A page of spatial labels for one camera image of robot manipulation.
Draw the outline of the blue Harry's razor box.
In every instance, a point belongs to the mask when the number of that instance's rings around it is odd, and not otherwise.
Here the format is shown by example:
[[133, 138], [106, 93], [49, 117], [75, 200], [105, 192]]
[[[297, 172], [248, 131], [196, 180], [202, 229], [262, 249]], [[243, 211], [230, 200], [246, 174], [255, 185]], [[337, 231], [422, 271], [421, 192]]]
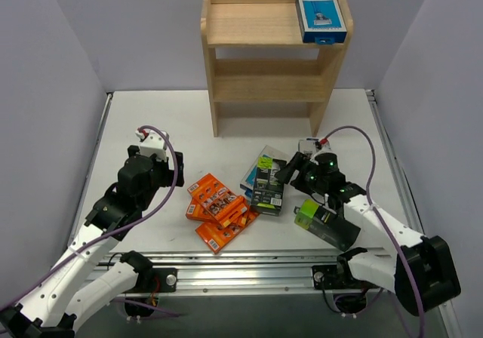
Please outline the blue Harry's razor box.
[[240, 187], [245, 191], [244, 194], [248, 200], [251, 200], [252, 197], [255, 179], [257, 176], [257, 170], [259, 168], [265, 167], [267, 161], [273, 159], [287, 161], [288, 154], [278, 149], [275, 149], [274, 147], [265, 145], [261, 153], [254, 160], [254, 163], [242, 177]]
[[304, 44], [343, 44], [347, 28], [338, 0], [295, 0]]

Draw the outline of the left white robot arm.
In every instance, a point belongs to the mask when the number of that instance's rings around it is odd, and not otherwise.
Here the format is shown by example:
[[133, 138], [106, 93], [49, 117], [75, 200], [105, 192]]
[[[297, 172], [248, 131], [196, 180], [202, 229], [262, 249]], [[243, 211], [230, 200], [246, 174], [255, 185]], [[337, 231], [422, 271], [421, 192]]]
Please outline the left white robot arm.
[[89, 284], [86, 278], [132, 228], [148, 220], [160, 188], [182, 186], [183, 155], [169, 142], [142, 142], [128, 148], [128, 159], [93, 206], [71, 245], [34, 287], [1, 310], [1, 324], [12, 337], [73, 337], [96, 312], [119, 294], [144, 292], [152, 283], [152, 263], [130, 251]]

